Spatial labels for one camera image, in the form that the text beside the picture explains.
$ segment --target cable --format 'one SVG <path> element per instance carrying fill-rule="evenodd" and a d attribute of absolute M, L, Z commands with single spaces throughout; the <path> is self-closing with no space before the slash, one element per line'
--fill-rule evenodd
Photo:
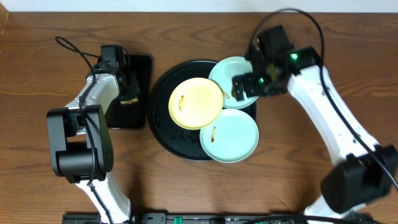
<path fill-rule="evenodd" d="M 68 46 L 66 46 L 65 44 L 61 43 L 57 38 L 55 38 L 55 41 L 57 41 L 57 43 L 58 43 L 59 45 L 61 45 L 62 47 L 65 47 L 66 49 L 71 50 L 71 51 L 73 51 L 73 52 L 79 53 L 76 49 L 71 49 L 70 47 L 68 47 Z M 86 53 L 86 52 L 81 52 L 81 53 L 82 53 L 83 55 L 87 55 L 87 56 L 91 56 L 91 57 L 96 57 L 96 58 L 99 58 L 99 57 L 100 57 L 100 56 L 93 55 L 93 54 L 89 54 L 89 53 Z"/>
<path fill-rule="evenodd" d="M 90 184 L 90 189 L 91 189 L 91 192 L 94 194 L 95 198 L 97 199 L 99 205 L 105 211 L 105 214 L 109 220 L 109 224 L 113 224 L 111 212 L 106 208 L 104 202 L 101 200 L 100 196 L 98 195 L 98 192 L 95 190 L 95 187 L 92 184 Z"/>
<path fill-rule="evenodd" d="M 65 46 L 63 43 L 61 43 L 61 42 L 59 41 L 59 39 L 63 40 L 65 43 L 67 43 L 67 44 L 68 44 L 69 46 L 71 46 L 73 49 L 71 49 L 71 48 Z M 90 71 L 91 71 L 91 74 L 93 75 L 93 81 L 92 81 L 91 84 L 87 87 L 87 89 L 83 92 L 83 94 L 79 97 L 79 110 L 80 110 L 80 116 L 81 116 L 81 119 L 83 120 L 83 123 L 84 123 L 85 128 L 86 128 L 86 132 L 87 132 L 88 139 L 89 139 L 89 141 L 90 141 L 90 146 L 91 146 L 91 154 L 92 154 L 92 156 L 93 156 L 93 167 L 91 168 L 90 179 L 89 179 L 89 181 L 88 181 L 88 183 L 87 183 L 87 186 L 89 186 L 89 185 L 93 182 L 94 176 L 95 176 L 95 169 L 96 169 L 96 159 L 95 159 L 95 158 L 96 158 L 96 152 L 95 152 L 95 150 L 96 150 L 96 149 L 95 149 L 95 145 L 94 145 L 93 135 L 92 135 L 92 133 L 91 133 L 90 127 L 88 126 L 86 113 L 85 113 L 84 108 L 83 108 L 83 102 L 85 101 L 85 99 L 86 99 L 86 97 L 87 97 L 87 94 L 90 92 L 90 90 L 91 90 L 91 89 L 93 88 L 93 86 L 95 85 L 97 79 L 96 79 L 96 75 L 95 75 L 94 69 L 93 69 L 93 67 L 91 66 L 91 63 L 87 60 L 87 58 L 85 57 L 85 55 L 84 55 L 83 52 L 81 52 L 76 46 L 74 46 L 71 42 L 69 42 L 67 39 L 65 39 L 65 38 L 63 38 L 63 37 L 56 36 L 56 37 L 55 37 L 55 41 L 57 41 L 57 43 L 59 43 L 61 46 L 65 47 L 65 48 L 67 48 L 67 49 L 70 49 L 70 50 L 72 50 L 73 52 L 79 53 L 80 56 L 83 57 L 83 59 L 85 60 L 85 62 L 86 62 L 87 65 L 89 66 Z"/>
<path fill-rule="evenodd" d="M 260 222 L 269 222 L 269 221 L 276 221 L 276 220 L 318 221 L 318 222 L 330 222 L 330 223 L 336 223 L 336 224 L 374 223 L 372 221 L 351 221 L 351 220 L 343 220 L 340 218 L 318 217 L 318 216 L 312 216 L 312 215 L 278 215 L 278 216 L 257 218 L 255 220 L 244 222 L 243 224 L 257 224 Z"/>
<path fill-rule="evenodd" d="M 325 56 L 325 40 L 323 38 L 323 32 L 322 29 L 320 27 L 320 25 L 318 24 L 318 22 L 307 12 L 301 11 L 299 9 L 291 9 L 291 8 L 287 8 L 287 9 L 281 9 L 278 10 L 276 12 L 273 12 L 271 14 L 269 14 L 267 17 L 265 17 L 262 21 L 260 21 L 260 23 L 258 23 L 256 29 L 254 30 L 251 38 L 250 38 L 250 43 L 249 43 L 249 47 L 248 47 L 248 51 L 246 52 L 246 55 L 250 55 L 251 53 L 251 44 L 253 43 L 253 40 L 256 36 L 256 34 L 258 33 L 259 29 L 265 24 L 265 22 L 267 22 L 270 18 L 280 14 L 281 12 L 284 11 L 295 11 L 295 12 L 299 12 L 302 15 L 306 16 L 307 18 L 309 18 L 314 25 L 317 27 L 318 31 L 319 31 L 319 36 L 320 36 L 320 40 L 321 40 L 321 56 L 320 56 L 320 61 L 319 61 L 319 76 L 320 76 L 320 80 L 321 80 L 321 84 L 322 84 L 322 88 L 323 91 L 326 94 L 326 97 L 328 98 L 331 106 L 333 107 L 333 109 L 336 111 L 337 115 L 340 117 L 340 119 L 342 120 L 342 122 L 344 123 L 344 125 L 348 128 L 348 130 L 350 131 L 350 133 L 354 136 L 354 138 L 360 143 L 360 145 L 362 147 L 364 147 L 364 149 L 368 152 L 368 154 L 370 155 L 370 157 L 376 162 L 376 164 L 383 170 L 383 172 L 385 174 L 387 174 L 388 178 L 391 179 L 392 184 L 394 185 L 394 187 L 396 188 L 396 190 L 398 191 L 398 183 L 395 180 L 395 178 L 390 174 L 390 172 L 387 170 L 387 168 L 384 166 L 384 164 L 376 157 L 376 155 L 374 154 L 374 152 L 369 148 L 369 146 L 367 146 L 365 144 L 365 142 L 361 139 L 361 137 L 356 133 L 356 131 L 353 129 L 353 127 L 351 127 L 351 125 L 349 124 L 349 122 L 346 120 L 346 118 L 344 117 L 344 115 L 341 113 L 341 111 L 338 109 L 338 107 L 336 106 L 336 103 L 333 101 L 332 97 L 330 96 L 328 87 L 325 84 L 324 81 L 324 77 L 323 77 L 323 59 Z"/>
<path fill-rule="evenodd" d="M 87 120 L 93 125 L 93 127 L 95 128 L 95 130 L 100 133 L 100 128 L 96 125 L 96 123 L 94 122 L 93 118 L 91 118 L 90 116 L 87 116 L 86 114 L 86 118 Z"/>
<path fill-rule="evenodd" d="M 123 50 L 126 52 L 126 54 L 127 54 L 127 67 L 128 67 L 128 69 L 130 69 L 130 66 L 131 66 L 131 59 L 130 59 L 130 54 L 129 54 L 129 51 L 125 48 L 125 47 L 123 47 Z"/>

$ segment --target wooden table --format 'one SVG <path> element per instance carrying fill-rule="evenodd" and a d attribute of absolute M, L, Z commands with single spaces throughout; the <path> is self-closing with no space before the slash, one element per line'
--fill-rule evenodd
<path fill-rule="evenodd" d="M 323 27 L 331 78 L 361 124 L 382 145 L 398 143 L 398 15 L 314 14 Z M 60 223 L 65 212 L 95 212 L 89 198 L 50 164 L 45 115 L 83 88 L 88 67 L 56 35 L 100 54 L 102 44 L 154 57 L 151 86 L 174 65 L 242 55 L 264 14 L 11 13 L 0 41 L 0 223 Z M 314 26 L 298 14 L 285 25 L 296 48 L 319 49 Z M 289 95 L 260 98 L 254 153 L 235 164 L 178 158 L 142 131 L 109 130 L 113 171 L 139 212 L 301 211 L 331 171 L 307 114 Z M 372 203 L 375 219 L 397 223 L 398 196 Z"/>

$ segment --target plate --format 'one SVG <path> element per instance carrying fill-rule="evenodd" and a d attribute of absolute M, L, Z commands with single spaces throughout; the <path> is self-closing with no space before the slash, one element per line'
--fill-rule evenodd
<path fill-rule="evenodd" d="M 200 130 L 205 152 L 220 162 L 238 162 L 249 156 L 259 141 L 256 122 L 245 112 L 224 109 L 215 122 Z"/>
<path fill-rule="evenodd" d="M 254 103 L 258 96 L 247 97 L 243 94 L 244 100 L 236 101 L 232 97 L 232 78 L 236 75 L 243 75 L 245 73 L 253 72 L 253 67 L 244 57 L 229 57 L 217 63 L 209 75 L 209 79 L 213 80 L 217 85 L 229 95 L 224 98 L 224 107 L 231 109 L 245 108 Z"/>
<path fill-rule="evenodd" d="M 191 78 L 179 84 L 169 99 L 169 113 L 182 128 L 196 130 L 211 124 L 223 109 L 223 94 L 207 78 Z"/>

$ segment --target round black tray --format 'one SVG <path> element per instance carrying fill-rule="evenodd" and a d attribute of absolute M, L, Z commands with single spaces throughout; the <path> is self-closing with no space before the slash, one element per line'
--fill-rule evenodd
<path fill-rule="evenodd" d="M 187 130 L 174 123 L 169 114 L 173 90 L 190 78 L 208 78 L 217 62 L 195 60 L 181 63 L 167 71 L 154 85 L 148 107 L 148 123 L 156 140 L 172 154 L 194 161 L 212 160 L 200 145 L 200 130 Z M 256 118 L 256 103 L 241 109 Z"/>

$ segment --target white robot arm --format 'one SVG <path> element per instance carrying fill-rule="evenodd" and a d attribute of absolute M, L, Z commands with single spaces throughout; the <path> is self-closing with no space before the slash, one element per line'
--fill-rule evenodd
<path fill-rule="evenodd" d="M 56 175 L 66 177 L 86 192 L 101 214 L 102 223 L 129 223 L 131 202 L 120 191 L 112 173 L 113 148 L 104 114 L 115 98 L 126 99 L 139 88 L 126 75 L 134 76 L 125 64 L 121 46 L 103 45 L 101 53 L 94 69 L 95 79 L 90 73 L 85 87 L 72 102 L 47 113 L 52 166 Z M 83 103 L 90 136 L 79 103 Z M 77 134 L 92 138 L 95 149 L 91 150 L 90 141 L 68 141 L 67 137 Z"/>
<path fill-rule="evenodd" d="M 359 133 L 368 147 L 374 151 L 374 146 L 379 143 L 358 123 L 348 109 L 333 86 L 325 67 L 323 67 L 323 76 L 329 88 L 329 93 L 333 97 L 334 102 L 338 105 L 339 110 L 344 114 L 345 118 L 350 125 L 354 127 L 356 132 Z M 348 154 L 354 154 L 356 157 L 359 157 L 368 153 L 356 142 L 354 136 L 339 118 L 325 96 L 321 86 L 319 67 L 317 65 L 301 70 L 299 75 L 292 75 L 289 79 L 287 89 L 302 105 L 315 127 L 318 129 L 328 148 L 330 159 L 334 166 L 345 161 Z M 365 204 L 362 203 L 353 207 L 352 210 L 358 210 L 364 206 Z M 330 218 L 344 218 L 349 212 L 342 214 L 334 212 L 321 195 L 313 205 L 305 209 L 304 214 Z M 320 223 L 315 221 L 308 222 L 310 224 Z"/>

